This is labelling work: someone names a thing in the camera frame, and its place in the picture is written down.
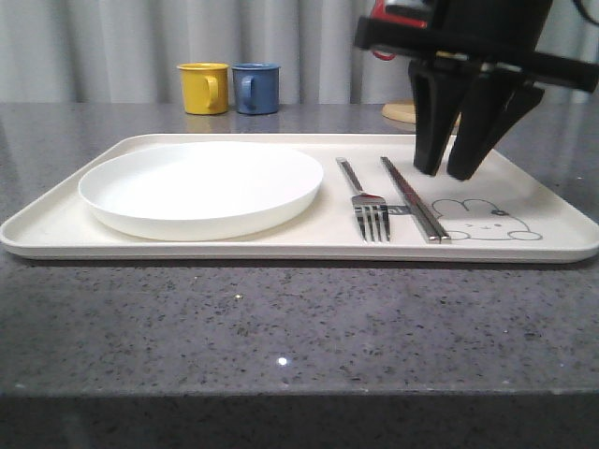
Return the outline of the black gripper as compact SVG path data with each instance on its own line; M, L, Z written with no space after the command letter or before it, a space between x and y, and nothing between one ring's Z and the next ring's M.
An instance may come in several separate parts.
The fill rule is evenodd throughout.
M416 113L413 164L420 172L437 173L460 114L447 173L460 181L472 178L495 144L545 93L517 75L495 73L474 81L474 63L432 58L439 52L515 68L548 84L595 90L597 64L536 49L551 7L550 1L426 1L421 7L397 6L399 17L419 25L358 19L356 47L420 58L408 67Z

